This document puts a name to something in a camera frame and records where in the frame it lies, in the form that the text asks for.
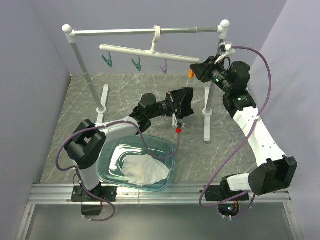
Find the orange clothespin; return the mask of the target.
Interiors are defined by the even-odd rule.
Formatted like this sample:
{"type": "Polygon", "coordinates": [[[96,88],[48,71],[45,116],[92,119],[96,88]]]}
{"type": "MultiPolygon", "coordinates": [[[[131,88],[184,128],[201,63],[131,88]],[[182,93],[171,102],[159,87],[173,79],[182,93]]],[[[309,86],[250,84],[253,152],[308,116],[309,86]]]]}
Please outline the orange clothespin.
{"type": "Polygon", "coordinates": [[[190,69],[189,70],[189,73],[188,73],[188,78],[189,79],[192,79],[192,78],[194,78],[195,77],[195,74],[194,74],[194,72],[190,69]]]}

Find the black underwear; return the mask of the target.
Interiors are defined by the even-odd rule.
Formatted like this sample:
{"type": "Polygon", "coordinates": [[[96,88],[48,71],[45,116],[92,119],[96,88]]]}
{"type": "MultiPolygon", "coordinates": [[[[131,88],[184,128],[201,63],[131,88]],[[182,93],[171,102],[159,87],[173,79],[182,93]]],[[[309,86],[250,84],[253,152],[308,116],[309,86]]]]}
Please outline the black underwear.
{"type": "Polygon", "coordinates": [[[194,97],[193,87],[183,87],[172,92],[173,100],[177,109],[177,118],[183,119],[194,114],[192,100],[194,97]]]}

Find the white plastic clip hanger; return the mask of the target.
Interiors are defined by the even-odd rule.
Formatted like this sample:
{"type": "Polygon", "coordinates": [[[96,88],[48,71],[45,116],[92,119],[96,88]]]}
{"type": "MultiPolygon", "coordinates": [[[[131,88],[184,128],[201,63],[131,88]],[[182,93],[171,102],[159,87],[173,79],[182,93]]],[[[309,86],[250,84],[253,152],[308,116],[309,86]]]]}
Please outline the white plastic clip hanger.
{"type": "Polygon", "coordinates": [[[155,25],[153,28],[143,28],[143,29],[115,29],[107,31],[107,34],[114,35],[147,35],[153,34],[153,40],[150,50],[143,50],[137,48],[129,48],[123,46],[101,44],[99,49],[101,51],[108,51],[113,53],[135,55],[139,57],[163,59],[169,61],[183,62],[197,64],[200,59],[197,57],[163,53],[156,50],[158,41],[160,40],[161,34],[189,34],[196,33],[196,28],[161,28],[158,25],[155,25]]]}

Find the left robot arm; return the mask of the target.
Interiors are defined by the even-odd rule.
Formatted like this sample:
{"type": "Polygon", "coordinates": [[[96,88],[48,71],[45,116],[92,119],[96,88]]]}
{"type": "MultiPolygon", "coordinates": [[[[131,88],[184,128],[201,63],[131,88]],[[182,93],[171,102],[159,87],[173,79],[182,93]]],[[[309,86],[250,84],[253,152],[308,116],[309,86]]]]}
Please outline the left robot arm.
{"type": "Polygon", "coordinates": [[[172,117],[175,121],[193,114],[193,92],[170,91],[163,101],[146,93],[133,112],[108,123],[83,120],[62,149],[73,161],[79,185],[73,202],[113,202],[116,186],[161,192],[173,181],[178,145],[146,135],[151,120],[172,117]]]}

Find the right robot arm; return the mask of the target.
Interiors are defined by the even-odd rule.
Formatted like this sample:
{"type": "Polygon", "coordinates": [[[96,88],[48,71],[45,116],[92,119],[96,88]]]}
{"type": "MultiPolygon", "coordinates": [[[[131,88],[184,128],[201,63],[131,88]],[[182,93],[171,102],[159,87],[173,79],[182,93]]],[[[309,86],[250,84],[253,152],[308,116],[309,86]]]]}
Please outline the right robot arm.
{"type": "Polygon", "coordinates": [[[247,90],[250,66],[235,61],[225,68],[224,62],[217,63],[217,60],[217,56],[211,56],[203,63],[192,64],[190,69],[198,80],[211,81],[223,91],[223,105],[247,138],[257,168],[251,173],[223,177],[216,201],[241,198],[248,192],[261,196],[289,188],[298,163],[280,149],[259,116],[257,105],[247,90]]]}

